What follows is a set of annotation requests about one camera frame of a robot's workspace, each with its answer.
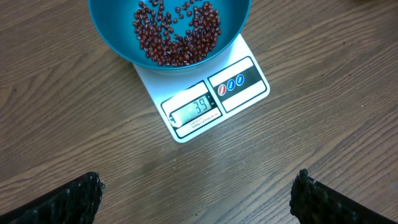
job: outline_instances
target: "digital kitchen scale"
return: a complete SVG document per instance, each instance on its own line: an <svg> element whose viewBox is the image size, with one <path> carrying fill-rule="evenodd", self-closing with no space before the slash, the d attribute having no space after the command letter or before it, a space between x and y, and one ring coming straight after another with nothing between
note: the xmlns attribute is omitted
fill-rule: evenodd
<svg viewBox="0 0 398 224"><path fill-rule="evenodd" d="M193 68L134 65L173 138L185 143L268 96L269 84L242 35Z"/></svg>

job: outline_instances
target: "bowl rim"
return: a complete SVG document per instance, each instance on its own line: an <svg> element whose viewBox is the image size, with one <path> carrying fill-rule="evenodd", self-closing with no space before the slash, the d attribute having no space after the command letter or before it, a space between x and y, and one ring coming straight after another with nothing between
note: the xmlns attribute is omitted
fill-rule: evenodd
<svg viewBox="0 0 398 224"><path fill-rule="evenodd" d="M221 49L219 50L217 53L215 53L213 56L211 57L207 57L205 58L203 61L198 62L198 63L194 63L192 65L186 65L186 66L182 66L182 67L166 67L166 66L157 66L157 65L147 65L144 63L140 63L140 62L136 62L134 60L129 59L129 57L125 56L124 54L122 54L120 51L118 51L117 49L115 49L109 42L108 40L104 37L104 35L102 34L102 32L100 31L100 29L97 26L97 23L94 19L93 16L93 10L91 9L91 2L95 1L95 0L88 0L88 9L90 11L90 16L91 16L91 20L93 21L93 24L95 26L95 29L97 30L97 32L99 33L99 35L101 36L101 38L104 40L104 42L113 50L115 51L118 55L120 55L122 58L126 59L127 61L133 63L134 65L139 65L145 68L151 68L151 69L156 69L156 70L180 70L180 69L185 69L185 68L192 68L195 67L197 65L203 64L213 58L215 58L217 55L219 55L220 53L222 53L225 49L227 49L237 38L237 36L242 32L244 25L246 25L246 22L248 21L249 15L250 15L250 10L251 10L251 4L252 4L252 0L248 0L249 1L249 6L248 9L246 11L246 15L243 19L243 22L241 24L241 27L239 28L238 32L235 34L235 36Z"/></svg>

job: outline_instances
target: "black object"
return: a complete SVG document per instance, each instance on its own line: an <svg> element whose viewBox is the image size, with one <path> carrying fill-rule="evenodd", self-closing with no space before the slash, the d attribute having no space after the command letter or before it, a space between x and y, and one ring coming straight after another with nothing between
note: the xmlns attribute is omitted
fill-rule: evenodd
<svg viewBox="0 0 398 224"><path fill-rule="evenodd" d="M301 224L397 224L313 180L300 170L292 187L290 213Z"/></svg>
<svg viewBox="0 0 398 224"><path fill-rule="evenodd" d="M0 216L1 224L88 224L94 222L104 183L96 172L63 186Z"/></svg>

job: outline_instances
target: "brown tabletop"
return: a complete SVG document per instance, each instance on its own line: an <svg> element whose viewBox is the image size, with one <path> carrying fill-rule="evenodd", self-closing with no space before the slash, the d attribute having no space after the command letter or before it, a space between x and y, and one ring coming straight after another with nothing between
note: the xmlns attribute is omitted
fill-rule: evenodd
<svg viewBox="0 0 398 224"><path fill-rule="evenodd" d="M84 174L95 223L297 223L300 169L398 222L398 1L255 0L271 85L177 144L86 1L0 1L0 214Z"/></svg>

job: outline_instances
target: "blue bowl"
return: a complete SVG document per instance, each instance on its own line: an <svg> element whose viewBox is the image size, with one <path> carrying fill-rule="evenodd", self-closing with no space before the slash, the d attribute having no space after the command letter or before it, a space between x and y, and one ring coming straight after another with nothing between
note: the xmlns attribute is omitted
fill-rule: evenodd
<svg viewBox="0 0 398 224"><path fill-rule="evenodd" d="M188 0L164 0L166 12L172 13L172 18L178 18L175 7L181 7ZM91 18L97 28L99 34L104 41L120 56L130 62L147 68L161 70L176 70L182 68L190 68L204 63L217 56L225 50L242 31L243 26L248 19L252 0L211 0L214 9L219 10L222 34L219 36L217 46L214 51L209 52L206 59L193 65L184 67L166 67L158 66L150 58L145 57L145 51L139 48L139 41L134 33L132 22L134 21L134 13L140 9L138 0L88 0ZM145 0L144 3L149 8L154 9L152 4ZM204 1L195 1L193 6L202 7ZM188 23L192 20L187 17L187 11L182 10L184 19L178 19L177 24L172 24L174 34L185 36L187 29L192 30Z"/></svg>

